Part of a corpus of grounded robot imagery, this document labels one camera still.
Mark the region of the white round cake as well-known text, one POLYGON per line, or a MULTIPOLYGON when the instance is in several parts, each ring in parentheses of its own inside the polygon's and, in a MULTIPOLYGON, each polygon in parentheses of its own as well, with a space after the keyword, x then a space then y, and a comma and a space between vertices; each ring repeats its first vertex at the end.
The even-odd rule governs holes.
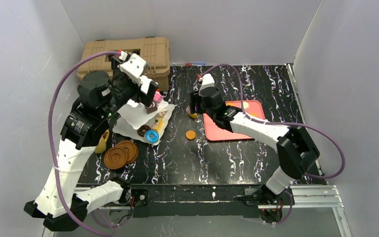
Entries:
POLYGON ((244 102, 243 102, 243 108, 244 108, 245 110, 248 110, 248 109, 249 109, 249 103, 246 102, 246 101, 244 101, 244 102))

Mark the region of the blue donut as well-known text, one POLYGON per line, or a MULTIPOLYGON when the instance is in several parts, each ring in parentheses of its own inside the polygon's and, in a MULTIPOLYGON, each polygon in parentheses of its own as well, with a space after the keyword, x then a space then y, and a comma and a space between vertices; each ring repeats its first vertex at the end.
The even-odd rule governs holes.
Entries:
POLYGON ((150 144, 157 143, 159 141, 159 133, 153 129, 148 130, 144 134, 144 139, 150 144))

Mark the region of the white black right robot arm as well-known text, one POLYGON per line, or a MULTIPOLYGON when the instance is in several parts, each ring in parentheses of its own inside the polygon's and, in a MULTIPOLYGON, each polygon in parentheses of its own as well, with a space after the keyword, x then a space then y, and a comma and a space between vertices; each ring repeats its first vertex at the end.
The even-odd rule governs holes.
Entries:
POLYGON ((241 108, 227 105, 214 87, 190 95, 190 111, 206 114, 220 129, 243 134, 271 146, 278 154, 279 167, 262 187, 262 195, 275 197, 302 179, 320 152, 307 130, 299 125, 268 125, 246 115, 241 108))

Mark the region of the pink cake slice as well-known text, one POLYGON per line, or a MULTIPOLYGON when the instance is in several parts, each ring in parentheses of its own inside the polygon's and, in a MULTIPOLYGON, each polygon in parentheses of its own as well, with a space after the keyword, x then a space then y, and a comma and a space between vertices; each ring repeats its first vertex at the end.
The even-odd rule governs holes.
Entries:
POLYGON ((159 91, 156 91, 155 94, 154 94, 154 97, 153 97, 153 100, 156 102, 156 103, 161 103, 163 101, 163 96, 160 94, 159 91))

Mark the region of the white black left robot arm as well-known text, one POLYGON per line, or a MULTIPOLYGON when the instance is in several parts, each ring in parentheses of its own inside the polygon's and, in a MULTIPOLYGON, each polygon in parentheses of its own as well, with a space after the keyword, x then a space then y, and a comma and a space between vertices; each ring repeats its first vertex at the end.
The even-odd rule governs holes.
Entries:
POLYGON ((78 85, 73 103, 61 131, 58 146, 51 144, 53 167, 39 196, 24 206, 34 218, 43 219, 53 232, 70 232, 83 225, 86 216, 110 202, 126 201, 129 184, 112 178, 93 189, 77 193, 76 185, 110 119, 130 100, 149 105, 158 85, 146 76, 132 78, 116 72, 93 71, 78 85))

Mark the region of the aluminium frame rail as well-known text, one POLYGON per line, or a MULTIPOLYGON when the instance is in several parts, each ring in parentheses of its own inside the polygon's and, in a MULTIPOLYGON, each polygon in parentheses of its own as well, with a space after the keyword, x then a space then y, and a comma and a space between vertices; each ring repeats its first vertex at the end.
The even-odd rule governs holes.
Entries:
MULTIPOLYGON (((294 208, 343 208, 337 187, 334 185, 293 185, 286 193, 280 194, 284 199, 284 208, 290 200, 294 208)), ((258 200, 260 185, 144 185, 130 186, 130 192, 137 200, 137 206, 155 203, 225 203, 237 202, 266 208, 267 202, 258 200)))

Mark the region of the tan plastic tool case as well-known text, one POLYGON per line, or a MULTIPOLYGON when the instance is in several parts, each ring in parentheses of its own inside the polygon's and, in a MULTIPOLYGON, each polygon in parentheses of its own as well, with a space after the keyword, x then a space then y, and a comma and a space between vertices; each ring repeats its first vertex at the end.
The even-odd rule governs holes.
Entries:
POLYGON ((81 60, 102 51, 136 53, 148 63, 144 74, 158 83, 160 91, 169 90, 170 49, 166 37, 89 41, 84 45, 81 60))

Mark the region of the chocolate donut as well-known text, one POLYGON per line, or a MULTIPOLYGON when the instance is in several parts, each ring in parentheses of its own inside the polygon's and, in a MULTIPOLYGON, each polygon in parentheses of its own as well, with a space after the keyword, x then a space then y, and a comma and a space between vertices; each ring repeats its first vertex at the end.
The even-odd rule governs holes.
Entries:
POLYGON ((151 127, 148 126, 148 125, 142 125, 140 126, 138 129, 137 129, 137 134, 140 136, 140 137, 144 137, 145 136, 145 133, 147 131, 151 130, 151 127))

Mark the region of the white three-tier cake stand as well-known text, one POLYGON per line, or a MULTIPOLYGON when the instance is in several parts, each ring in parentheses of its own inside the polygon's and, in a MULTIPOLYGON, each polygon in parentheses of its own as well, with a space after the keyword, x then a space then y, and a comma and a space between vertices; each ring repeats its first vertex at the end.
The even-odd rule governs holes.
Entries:
POLYGON ((147 114, 143 104, 139 104, 136 107, 126 104, 118 110, 120 118, 118 118, 116 124, 113 126, 112 131, 113 133, 120 134, 124 137, 129 137, 134 140, 148 143, 144 137, 140 137, 137 134, 137 129, 144 124, 152 127, 154 120, 157 118, 157 114, 163 110, 167 110, 168 112, 163 118, 163 125, 159 132, 159 141, 152 144, 156 146, 160 143, 174 109, 174 104, 169 104, 166 101, 162 101, 158 104, 158 109, 156 112, 147 114))

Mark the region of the round orange waffle cookie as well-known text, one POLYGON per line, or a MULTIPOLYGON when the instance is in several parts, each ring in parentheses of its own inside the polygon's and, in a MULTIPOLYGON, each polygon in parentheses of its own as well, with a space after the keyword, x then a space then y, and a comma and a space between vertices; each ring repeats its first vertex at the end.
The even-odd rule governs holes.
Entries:
POLYGON ((188 140, 194 140, 194 139, 196 138, 196 132, 193 131, 193 130, 188 130, 188 131, 186 132, 186 138, 187 138, 188 140))

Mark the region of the stack of brown wooden coasters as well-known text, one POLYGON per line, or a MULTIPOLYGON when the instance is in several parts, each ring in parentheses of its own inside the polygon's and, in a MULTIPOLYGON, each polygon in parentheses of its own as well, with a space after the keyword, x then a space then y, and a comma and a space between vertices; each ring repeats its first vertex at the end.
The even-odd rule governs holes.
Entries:
POLYGON ((121 169, 134 163, 138 154, 139 150, 135 143, 123 140, 105 152, 103 162, 108 169, 121 169))

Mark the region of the yellow mug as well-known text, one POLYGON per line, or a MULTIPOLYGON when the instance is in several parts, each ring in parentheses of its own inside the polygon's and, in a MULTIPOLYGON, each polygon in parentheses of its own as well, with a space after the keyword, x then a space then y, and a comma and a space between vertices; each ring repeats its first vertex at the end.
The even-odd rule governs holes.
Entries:
POLYGON ((107 140, 109 138, 110 131, 107 129, 101 136, 98 145, 96 146, 94 153, 102 154, 107 148, 107 140))

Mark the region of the yellow cake slice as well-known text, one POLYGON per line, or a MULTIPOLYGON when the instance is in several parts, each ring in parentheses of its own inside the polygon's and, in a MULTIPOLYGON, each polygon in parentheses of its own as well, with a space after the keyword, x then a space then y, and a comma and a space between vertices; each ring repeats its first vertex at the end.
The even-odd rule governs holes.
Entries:
POLYGON ((189 114, 189 116, 192 118, 192 119, 196 119, 198 117, 198 114, 189 114))

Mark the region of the pink serving tray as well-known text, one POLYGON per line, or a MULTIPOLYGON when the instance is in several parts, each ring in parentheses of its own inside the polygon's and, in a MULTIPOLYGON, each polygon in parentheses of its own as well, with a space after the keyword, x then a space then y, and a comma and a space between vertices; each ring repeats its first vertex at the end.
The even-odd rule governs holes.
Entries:
MULTIPOLYGON (((262 104, 257 100, 247 100, 249 103, 249 109, 246 110, 247 113, 258 117, 260 119, 265 119, 262 104)), ((220 141, 235 141, 235 140, 251 140, 252 138, 239 134, 232 133, 227 130, 221 129, 215 125, 212 119, 207 115, 203 114, 203 122, 205 128, 206 139, 210 142, 220 142, 220 141)))

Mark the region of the yellow cake with cherry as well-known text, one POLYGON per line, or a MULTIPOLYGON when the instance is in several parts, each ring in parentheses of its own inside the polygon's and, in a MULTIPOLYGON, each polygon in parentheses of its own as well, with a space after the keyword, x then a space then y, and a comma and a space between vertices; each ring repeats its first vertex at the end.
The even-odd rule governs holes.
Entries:
POLYGON ((155 120, 154 120, 154 123, 152 125, 152 130, 156 131, 157 133, 160 132, 161 128, 162 128, 162 125, 163 125, 163 118, 160 118, 160 117, 157 117, 155 120))

